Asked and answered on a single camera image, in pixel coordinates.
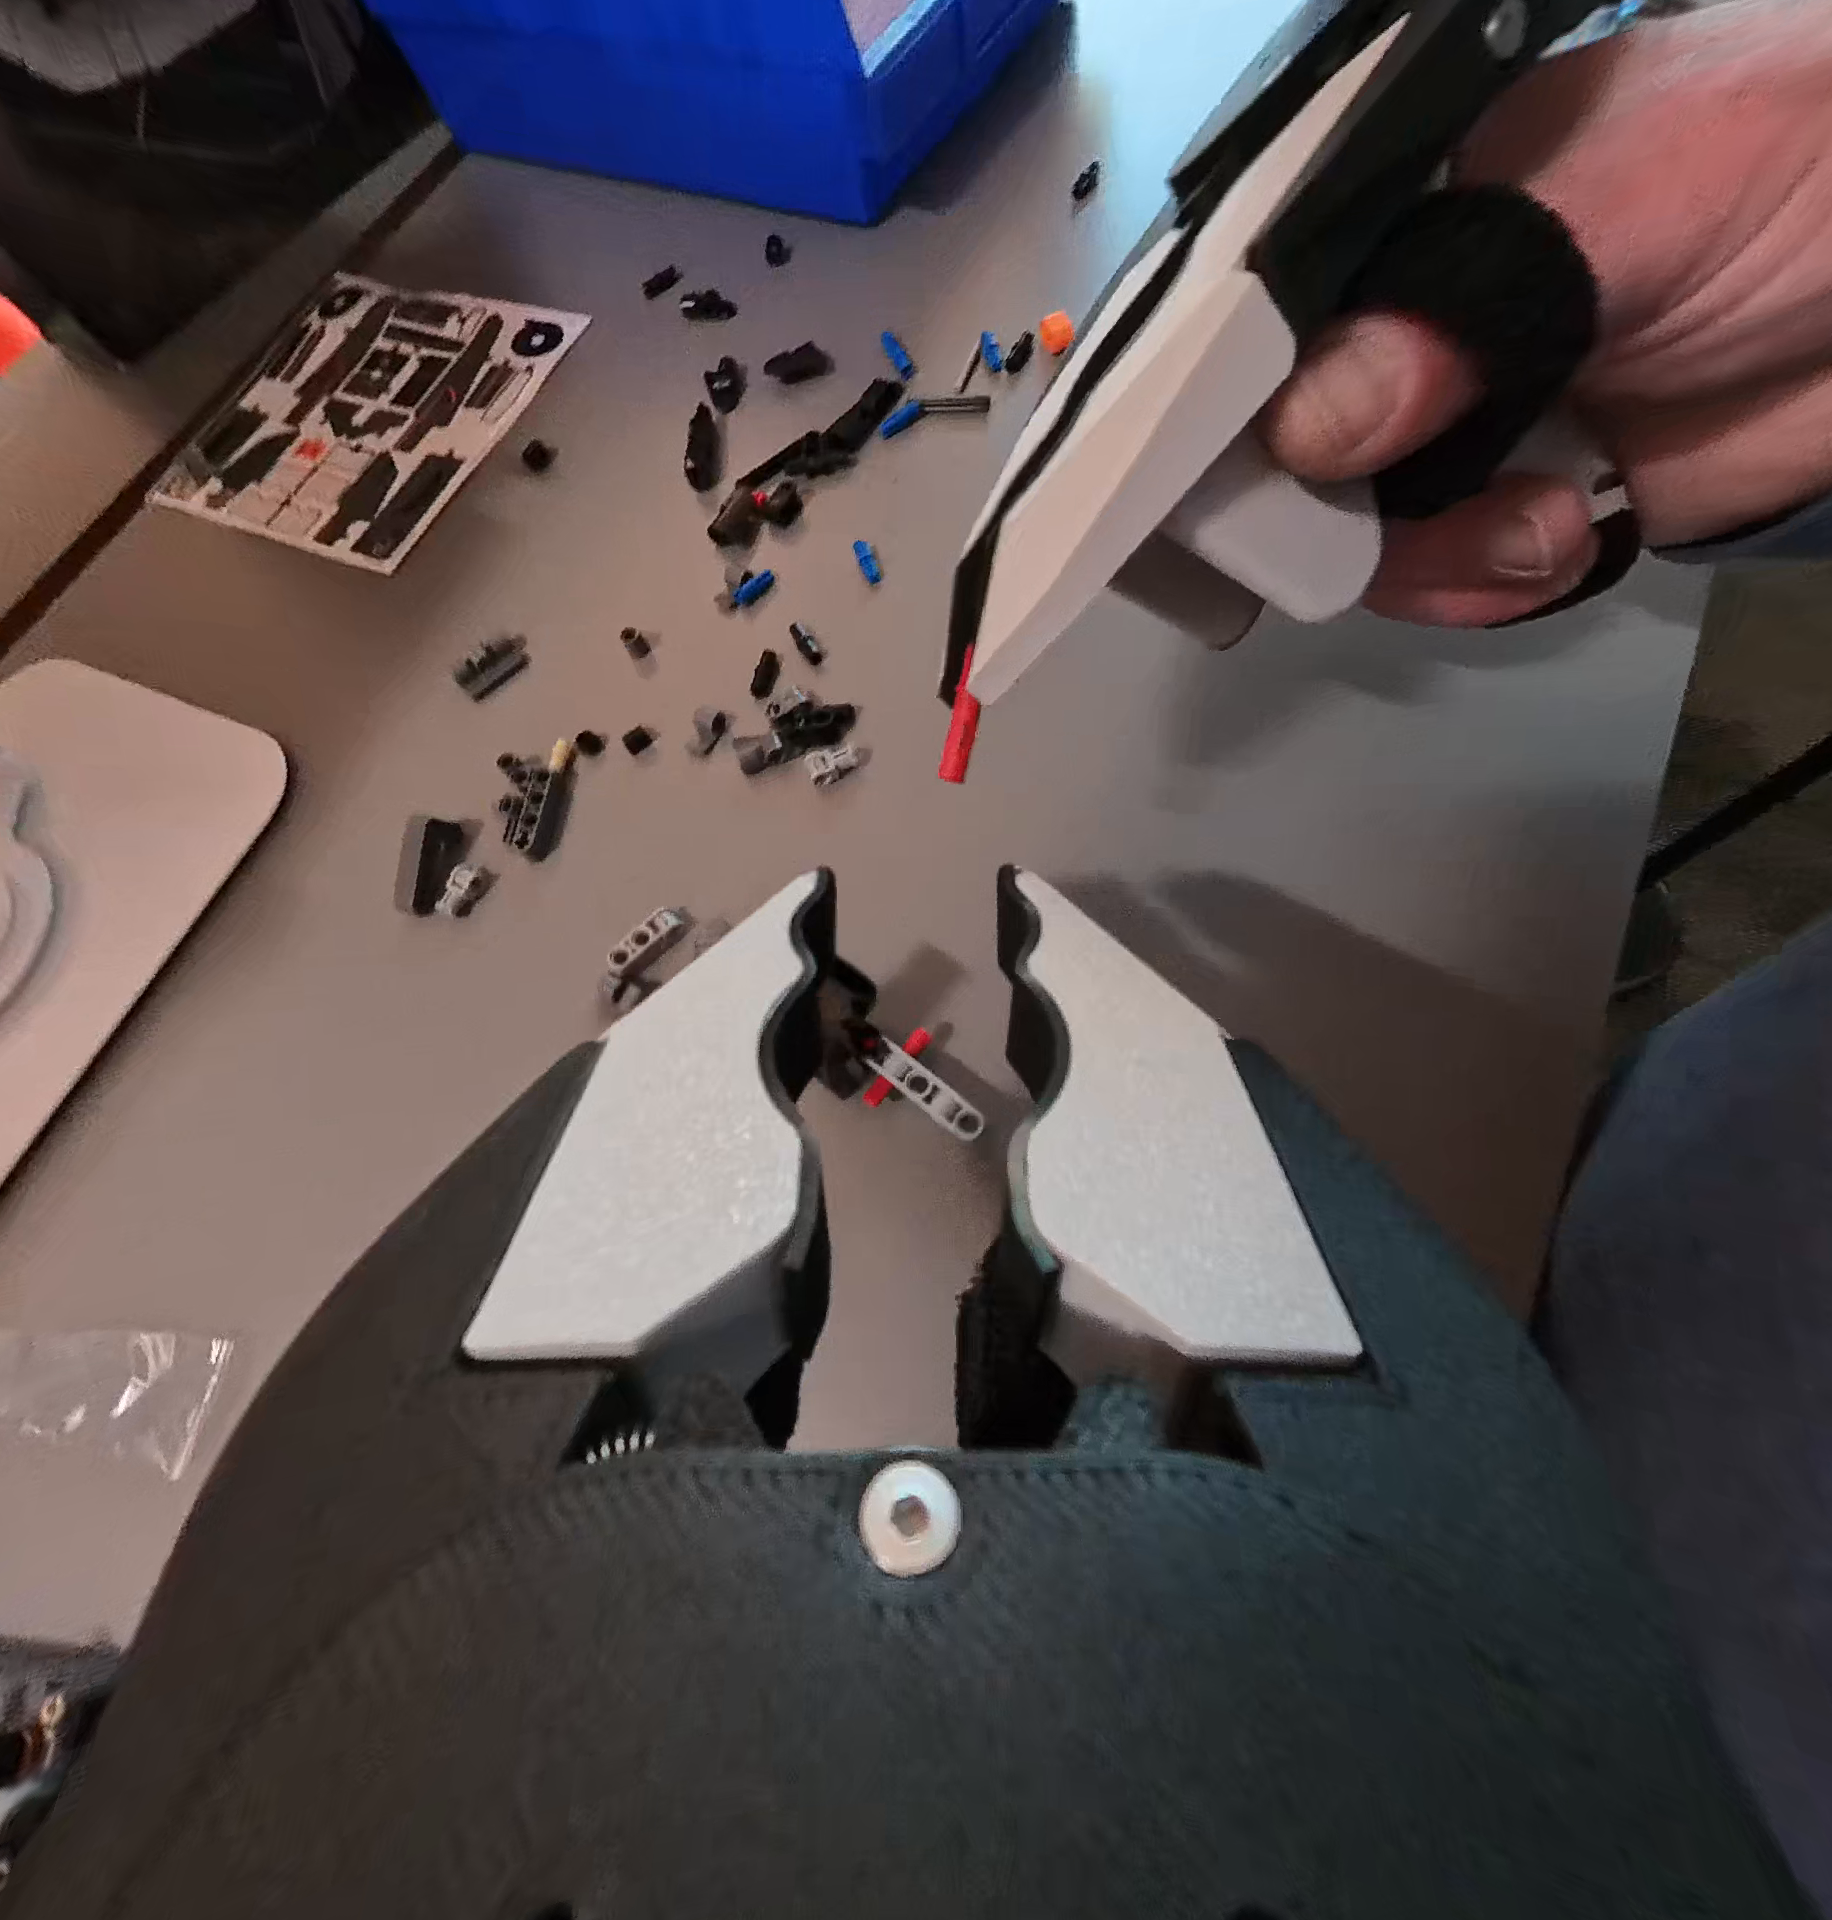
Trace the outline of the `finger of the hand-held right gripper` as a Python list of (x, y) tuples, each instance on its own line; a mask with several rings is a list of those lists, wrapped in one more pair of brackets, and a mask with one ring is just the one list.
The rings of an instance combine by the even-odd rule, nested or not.
[(952, 707), (976, 645), (989, 593), (995, 549), (1019, 499), (1047, 472), (1047, 463), (1073, 437), (1091, 397), (1164, 299), (1188, 252), (1191, 232), (1180, 210), (1167, 210), (1113, 277), (1075, 329), (1043, 397), (1025, 422), (993, 490), (971, 524), (952, 571), (950, 618), (940, 653), (940, 703)]
[(1264, 611), (1329, 620), (1381, 559), (1365, 481), (1285, 473), (1258, 417), (1294, 371), (1298, 323), (1253, 262), (1323, 177), (1325, 150), (1395, 73), (1407, 15), (1296, 15), (1171, 173), (1191, 232), (1167, 293), (1008, 517), (971, 665), (988, 705), (1108, 589), (1212, 646)]

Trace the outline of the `person's right forearm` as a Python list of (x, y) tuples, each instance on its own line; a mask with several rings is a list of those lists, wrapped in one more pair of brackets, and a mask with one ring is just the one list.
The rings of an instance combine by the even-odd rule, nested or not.
[(1832, 493), (1721, 537), (1656, 545), (1652, 553), (1669, 564), (1825, 564), (1832, 562)]

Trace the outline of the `dark grey curved lego brick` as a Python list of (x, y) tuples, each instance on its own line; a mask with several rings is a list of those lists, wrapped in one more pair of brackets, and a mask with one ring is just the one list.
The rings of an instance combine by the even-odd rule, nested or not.
[(394, 880), (394, 903), (400, 912), (429, 916), (472, 844), (465, 823), (432, 814), (412, 814), (402, 826)]

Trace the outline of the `person's right hand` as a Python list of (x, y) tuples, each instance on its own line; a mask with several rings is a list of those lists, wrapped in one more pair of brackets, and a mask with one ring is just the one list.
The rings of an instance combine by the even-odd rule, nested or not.
[[(1456, 155), (1569, 227), (1601, 332), (1569, 407), (1652, 553), (1767, 532), (1832, 496), (1832, 3), (1717, 3), (1523, 73)], [(1464, 417), (1474, 361), (1422, 318), (1326, 327), (1258, 433), (1310, 484), (1370, 477)], [(1497, 473), (1391, 524), (1362, 601), (1493, 628), (1598, 564), (1576, 485)]]

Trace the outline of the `long light grey lego beam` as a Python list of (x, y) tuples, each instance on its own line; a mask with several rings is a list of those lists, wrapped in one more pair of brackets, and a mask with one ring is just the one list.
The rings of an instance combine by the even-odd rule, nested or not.
[(954, 1139), (957, 1139), (957, 1141), (965, 1141), (965, 1144), (975, 1141), (976, 1137), (984, 1135), (984, 1129), (985, 1129), (985, 1115), (984, 1115), (984, 1111), (982, 1111), (980, 1108), (975, 1108), (965, 1094), (960, 1094), (955, 1089), (952, 1089), (952, 1084), (950, 1084), (946, 1080), (942, 1080), (942, 1077), (934, 1072), (934, 1064), (931, 1064), (931, 1059), (930, 1059), (931, 1048), (934, 1048), (934, 1034), (930, 1036), (930, 1045), (927, 1045), (927, 1050), (922, 1053), (922, 1063), (923, 1063), (923, 1067), (927, 1069), (927, 1074), (937, 1080), (938, 1090), (942, 1090), (944, 1094), (950, 1094), (950, 1108), (946, 1108), (946, 1111), (942, 1111), (942, 1103), (940, 1103), (940, 1102), (937, 1102), (937, 1111), (926, 1111), (926, 1109), (918, 1108), (915, 1103), (910, 1103), (910, 1102), (906, 1102), (906, 1098), (899, 1098), (899, 1097), (893, 1097), (893, 1098), (889, 1098), (888, 1103), (882, 1103), (881, 1108), (874, 1108), (874, 1109), (868, 1108), (866, 1103), (864, 1103), (864, 1106), (866, 1106), (868, 1109), (871, 1109), (871, 1111), (881, 1111), (882, 1108), (892, 1106), (893, 1102), (901, 1102), (901, 1103), (909, 1103), (913, 1109), (922, 1111), (923, 1115), (927, 1115), (927, 1120), (931, 1120), (931, 1122), (934, 1122), (942, 1133), (946, 1133), (950, 1137), (954, 1137)]

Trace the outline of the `small grey black brick assembly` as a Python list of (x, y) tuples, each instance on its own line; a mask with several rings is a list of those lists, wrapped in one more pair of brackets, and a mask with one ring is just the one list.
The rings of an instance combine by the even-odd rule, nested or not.
[(817, 1077), (835, 1098), (869, 1094), (878, 1084), (895, 1089), (881, 1072), (882, 1034), (871, 1019), (825, 1007), (819, 1043)]

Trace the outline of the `pile of black lego pieces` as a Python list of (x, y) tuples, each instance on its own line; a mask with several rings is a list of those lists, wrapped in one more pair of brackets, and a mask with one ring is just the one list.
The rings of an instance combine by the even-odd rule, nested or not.
[(1021, 372), (1038, 345), (1038, 332), (1025, 332), (1009, 347), (995, 334), (980, 335), (957, 389), (950, 397), (910, 393), (904, 380), (876, 379), (826, 428), (796, 434), (785, 448), (742, 473), (708, 523), (708, 537), (721, 549), (755, 544), (766, 524), (792, 524), (801, 514), (801, 484), (848, 472), (869, 438), (895, 437), (930, 417), (982, 417), (989, 398), (971, 393), (976, 368), (993, 377)]

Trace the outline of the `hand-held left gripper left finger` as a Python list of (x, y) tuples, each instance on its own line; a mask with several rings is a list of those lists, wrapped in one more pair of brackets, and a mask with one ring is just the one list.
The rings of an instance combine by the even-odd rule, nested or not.
[(711, 1379), (763, 1441), (830, 1309), (819, 1074), (838, 887), (807, 871), (595, 1043), (462, 1332), (486, 1365), (595, 1363), (658, 1405)]

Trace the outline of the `small clear plastic bag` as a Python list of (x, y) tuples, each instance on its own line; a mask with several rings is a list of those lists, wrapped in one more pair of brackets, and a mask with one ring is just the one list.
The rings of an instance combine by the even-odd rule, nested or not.
[(175, 1482), (234, 1357), (232, 1334), (0, 1328), (0, 1436), (133, 1460)]

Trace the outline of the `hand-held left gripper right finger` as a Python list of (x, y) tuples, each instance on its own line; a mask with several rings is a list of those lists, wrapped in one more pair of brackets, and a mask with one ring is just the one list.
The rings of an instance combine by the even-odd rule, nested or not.
[(993, 1439), (1047, 1441), (1116, 1382), (1167, 1438), (1214, 1433), (1225, 1375), (1359, 1370), (1224, 1024), (1021, 865), (996, 878), (996, 955), (1026, 1111), (993, 1240)]

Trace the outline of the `dark grey angled lego beam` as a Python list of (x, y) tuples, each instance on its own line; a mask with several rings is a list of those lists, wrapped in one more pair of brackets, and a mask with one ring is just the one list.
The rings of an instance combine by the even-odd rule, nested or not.
[(498, 802), (502, 842), (527, 862), (544, 862), (558, 849), (575, 792), (579, 758), (560, 774), (548, 774), (544, 758), (514, 752), (495, 758), (506, 780)]

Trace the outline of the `blue storage bin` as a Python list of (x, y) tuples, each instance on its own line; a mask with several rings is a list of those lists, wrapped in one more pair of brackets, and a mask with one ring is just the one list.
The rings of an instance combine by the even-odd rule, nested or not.
[(1050, 2), (371, 2), (457, 144), (874, 224)]

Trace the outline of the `lego sticker sheet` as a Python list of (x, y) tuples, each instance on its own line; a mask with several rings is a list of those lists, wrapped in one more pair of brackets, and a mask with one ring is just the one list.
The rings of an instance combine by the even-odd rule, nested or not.
[(393, 575), (589, 323), (530, 299), (336, 272), (148, 502)]

